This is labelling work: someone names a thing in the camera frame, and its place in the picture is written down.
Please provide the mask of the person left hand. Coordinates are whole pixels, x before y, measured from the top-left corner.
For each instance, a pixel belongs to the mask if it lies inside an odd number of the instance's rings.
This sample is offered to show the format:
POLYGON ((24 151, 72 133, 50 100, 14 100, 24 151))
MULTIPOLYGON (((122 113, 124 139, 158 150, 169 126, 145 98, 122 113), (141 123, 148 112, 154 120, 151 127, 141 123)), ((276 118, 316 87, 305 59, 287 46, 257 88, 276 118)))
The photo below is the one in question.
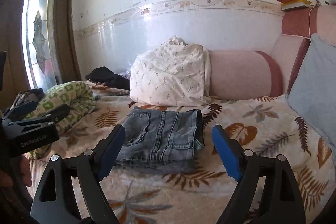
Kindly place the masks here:
POLYGON ((3 163, 1 164, 1 187, 12 187, 16 178, 25 186, 32 186, 29 160, 25 155, 18 157, 17 160, 13 165, 6 166, 3 163))

